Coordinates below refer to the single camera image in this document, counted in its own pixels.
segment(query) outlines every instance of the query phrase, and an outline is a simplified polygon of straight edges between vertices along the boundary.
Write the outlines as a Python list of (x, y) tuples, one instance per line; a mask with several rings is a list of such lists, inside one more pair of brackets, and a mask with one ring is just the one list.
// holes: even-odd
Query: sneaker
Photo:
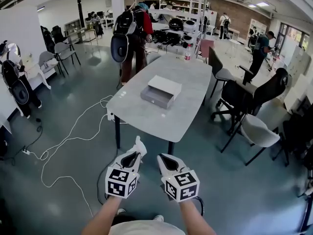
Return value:
[(123, 213), (123, 212), (126, 212), (126, 210), (120, 208), (120, 209), (117, 210), (117, 215), (120, 215), (120, 214)]
[(155, 221), (164, 222), (164, 217), (162, 215), (157, 215), (153, 218)]

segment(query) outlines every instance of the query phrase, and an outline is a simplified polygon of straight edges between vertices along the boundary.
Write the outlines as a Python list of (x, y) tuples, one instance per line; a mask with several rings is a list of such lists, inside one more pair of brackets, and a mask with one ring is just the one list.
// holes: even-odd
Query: water bottle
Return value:
[(189, 61), (190, 60), (190, 54), (191, 53), (191, 44), (188, 44), (188, 47), (186, 49), (186, 52), (185, 52), (185, 60)]

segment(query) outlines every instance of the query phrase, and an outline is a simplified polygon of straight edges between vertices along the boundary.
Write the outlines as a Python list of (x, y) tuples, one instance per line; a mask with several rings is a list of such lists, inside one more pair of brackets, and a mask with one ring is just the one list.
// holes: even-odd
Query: brick wall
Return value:
[(208, 0), (211, 3), (210, 10), (217, 12), (216, 26), (220, 25), (220, 17), (224, 12), (228, 14), (231, 19), (230, 28), (233, 28), (240, 32), (239, 37), (246, 39), (251, 19), (255, 19), (267, 26), (267, 30), (270, 26), (270, 19), (254, 12), (239, 4), (228, 2), (225, 0)]

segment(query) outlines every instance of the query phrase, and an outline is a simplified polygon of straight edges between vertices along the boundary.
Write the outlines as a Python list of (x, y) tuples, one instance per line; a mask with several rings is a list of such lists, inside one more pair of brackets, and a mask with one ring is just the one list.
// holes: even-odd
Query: red sleeve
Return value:
[(147, 13), (143, 13), (143, 31), (147, 34), (152, 34), (152, 22), (150, 20), (150, 16)]

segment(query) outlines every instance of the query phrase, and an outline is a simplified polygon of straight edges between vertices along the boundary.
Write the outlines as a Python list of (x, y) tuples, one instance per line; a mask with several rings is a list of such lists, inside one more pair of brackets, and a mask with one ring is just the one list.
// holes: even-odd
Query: gray tabletop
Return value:
[[(195, 118), (211, 79), (212, 67), (181, 57), (164, 55), (134, 76), (107, 103), (107, 109), (121, 120), (158, 138), (179, 142)], [(155, 76), (181, 83), (176, 100), (163, 109), (140, 97)]]

